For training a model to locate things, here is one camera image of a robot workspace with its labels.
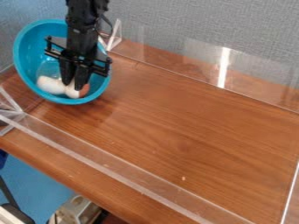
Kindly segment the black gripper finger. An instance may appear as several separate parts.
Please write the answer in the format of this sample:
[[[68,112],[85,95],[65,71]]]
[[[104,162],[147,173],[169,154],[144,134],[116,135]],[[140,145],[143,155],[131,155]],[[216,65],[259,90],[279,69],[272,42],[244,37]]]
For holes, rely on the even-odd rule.
[[[61,82],[65,86],[71,84],[73,75],[75,75],[76,65],[75,65],[75,59],[61,57],[60,58],[60,77]]]
[[[92,62],[85,60],[76,65],[75,70],[75,90],[80,91],[89,81],[92,74]]]

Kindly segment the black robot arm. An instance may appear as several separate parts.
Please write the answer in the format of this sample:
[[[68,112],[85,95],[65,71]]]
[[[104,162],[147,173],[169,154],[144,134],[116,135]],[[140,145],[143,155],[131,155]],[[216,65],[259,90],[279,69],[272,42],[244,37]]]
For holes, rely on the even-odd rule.
[[[99,49],[101,22],[112,25],[105,17],[109,0],[65,0],[67,37],[48,36],[44,53],[59,61],[60,77],[65,86],[73,83],[80,91],[92,74],[108,77],[112,59]]]

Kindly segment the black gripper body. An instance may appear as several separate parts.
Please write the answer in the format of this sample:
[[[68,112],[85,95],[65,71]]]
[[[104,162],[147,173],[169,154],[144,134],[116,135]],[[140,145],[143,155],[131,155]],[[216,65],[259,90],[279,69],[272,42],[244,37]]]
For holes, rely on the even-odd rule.
[[[65,38],[48,35],[44,40],[44,54],[59,61],[59,67],[61,57],[73,58],[75,65],[88,60],[92,62],[92,73],[108,77],[112,59],[99,44],[95,28],[85,32],[68,28]]]

